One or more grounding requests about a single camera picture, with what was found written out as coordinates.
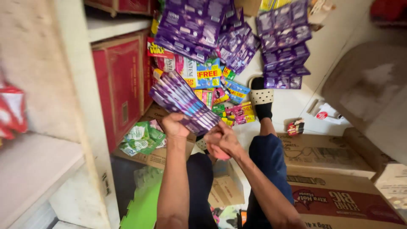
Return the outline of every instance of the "white floor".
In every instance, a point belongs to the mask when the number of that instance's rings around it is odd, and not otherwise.
[[[305,134],[326,134],[342,136],[344,130],[350,126],[348,122],[341,125],[316,119],[307,113],[316,99],[322,99],[321,89],[329,74],[341,57],[351,48],[369,41],[391,42],[405,45],[407,32],[403,30],[379,29],[369,22],[369,9],[372,0],[333,0],[337,8],[324,21],[325,27],[313,33],[313,38],[307,42],[311,56],[305,66],[311,75],[305,76],[301,90],[274,90],[273,123],[277,132],[285,132],[284,125],[293,118],[305,119]],[[254,18],[247,22],[256,31]],[[247,85],[250,77],[261,75],[263,63],[260,51],[256,53],[249,66],[235,78],[236,82]],[[239,136],[239,141],[245,149],[260,129],[258,121],[233,127]],[[247,208],[250,185],[243,172],[238,169],[242,180]]]

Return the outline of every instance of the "black sock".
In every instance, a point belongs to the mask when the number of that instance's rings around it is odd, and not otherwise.
[[[250,86],[251,86],[252,90],[264,89],[264,78],[263,77],[254,78],[252,81],[252,84]],[[271,112],[272,104],[273,103],[264,103],[264,104],[259,104],[259,105],[253,104],[259,121],[261,121],[263,118],[271,119],[271,117],[273,116],[273,113]]]

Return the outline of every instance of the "person's hand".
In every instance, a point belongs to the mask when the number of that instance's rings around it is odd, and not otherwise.
[[[244,152],[232,128],[223,121],[220,121],[203,138],[206,141],[206,147],[210,154],[218,159],[225,160],[219,157],[224,153],[235,157]]]
[[[186,139],[189,130],[179,122],[183,117],[183,114],[171,113],[162,119],[162,124],[168,139]]]

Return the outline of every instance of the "white shelf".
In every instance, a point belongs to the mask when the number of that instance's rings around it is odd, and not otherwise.
[[[135,32],[151,26],[151,18],[96,18],[86,17],[89,42]]]
[[[45,202],[82,164],[79,143],[26,133],[0,148],[0,228]]]

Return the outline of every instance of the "dark blue pants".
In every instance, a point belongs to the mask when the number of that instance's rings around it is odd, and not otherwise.
[[[250,144],[249,156],[264,175],[293,204],[291,187],[286,181],[287,167],[284,163],[281,140],[272,134],[256,136]],[[207,155],[198,153],[191,155],[186,166],[190,192],[189,228],[217,229],[208,204],[213,182],[212,163]],[[247,221],[243,228],[271,228],[253,191],[250,192]]]

